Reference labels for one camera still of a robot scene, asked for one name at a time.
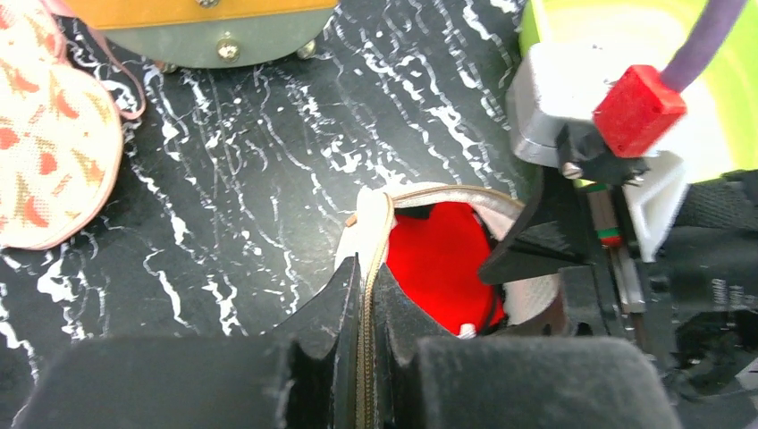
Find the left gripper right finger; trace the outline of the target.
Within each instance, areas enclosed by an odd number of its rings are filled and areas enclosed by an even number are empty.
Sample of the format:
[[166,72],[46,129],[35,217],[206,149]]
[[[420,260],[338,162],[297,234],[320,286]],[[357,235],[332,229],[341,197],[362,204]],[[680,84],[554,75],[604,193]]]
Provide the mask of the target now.
[[373,285],[379,428],[678,428],[648,359],[610,337],[448,334],[382,268]]

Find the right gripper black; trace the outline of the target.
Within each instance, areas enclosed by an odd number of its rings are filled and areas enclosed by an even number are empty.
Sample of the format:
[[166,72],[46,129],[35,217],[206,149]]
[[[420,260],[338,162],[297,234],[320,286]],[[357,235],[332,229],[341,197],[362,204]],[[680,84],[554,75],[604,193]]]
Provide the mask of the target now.
[[573,335],[645,352],[677,400],[757,400],[757,173],[693,185],[653,261],[609,185],[540,167],[531,198],[478,270],[496,285],[557,273]]

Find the red bra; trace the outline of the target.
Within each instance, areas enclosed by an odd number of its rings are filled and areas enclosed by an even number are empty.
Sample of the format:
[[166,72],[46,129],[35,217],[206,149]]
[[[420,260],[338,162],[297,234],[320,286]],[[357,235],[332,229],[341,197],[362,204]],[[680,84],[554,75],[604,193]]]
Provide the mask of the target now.
[[492,246],[472,206],[442,202],[394,214],[386,264],[417,306],[454,335],[486,334],[505,319],[500,288],[478,277]]

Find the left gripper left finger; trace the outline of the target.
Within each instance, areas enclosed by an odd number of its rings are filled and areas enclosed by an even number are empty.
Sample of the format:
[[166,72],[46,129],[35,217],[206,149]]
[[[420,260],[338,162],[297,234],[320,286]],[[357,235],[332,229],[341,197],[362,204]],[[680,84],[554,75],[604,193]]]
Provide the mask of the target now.
[[272,331],[83,341],[33,391],[19,428],[352,428],[358,260]]

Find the white mesh laundry bag beige zipper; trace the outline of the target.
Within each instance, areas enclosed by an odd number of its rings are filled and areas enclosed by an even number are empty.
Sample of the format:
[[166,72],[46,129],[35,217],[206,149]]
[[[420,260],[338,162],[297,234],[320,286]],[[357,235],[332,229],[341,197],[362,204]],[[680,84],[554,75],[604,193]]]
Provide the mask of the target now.
[[[485,334],[463,332],[454,335],[435,322],[402,290],[386,264],[389,238],[395,225],[394,212],[400,208],[429,206],[442,202],[458,202],[472,206],[490,237],[501,240],[524,209],[521,202],[508,195],[474,186],[421,182],[409,185],[362,189],[358,193],[355,213],[346,221],[335,261],[355,257],[360,265],[361,315],[357,345],[356,426],[376,428],[379,425],[377,395],[377,346],[375,304],[382,303],[378,292],[381,280],[387,288],[400,293],[401,313],[409,316],[414,328],[401,333],[410,339],[425,336],[452,336],[471,339]],[[494,327],[497,333],[510,335],[563,334],[568,318],[564,300],[554,281],[517,281],[498,286],[503,295],[505,319]]]

